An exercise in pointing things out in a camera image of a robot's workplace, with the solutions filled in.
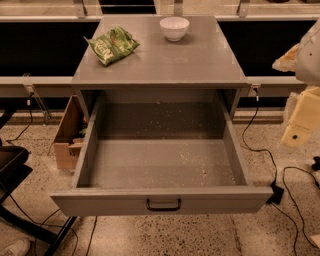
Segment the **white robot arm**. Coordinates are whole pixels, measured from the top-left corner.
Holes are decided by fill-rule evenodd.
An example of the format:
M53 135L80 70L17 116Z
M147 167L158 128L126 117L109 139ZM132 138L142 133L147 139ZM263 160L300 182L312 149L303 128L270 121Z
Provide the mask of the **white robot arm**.
M292 71L307 88L296 98L296 105L282 135L288 147L303 145L320 127L320 20L309 29L300 42L278 58L272 68Z

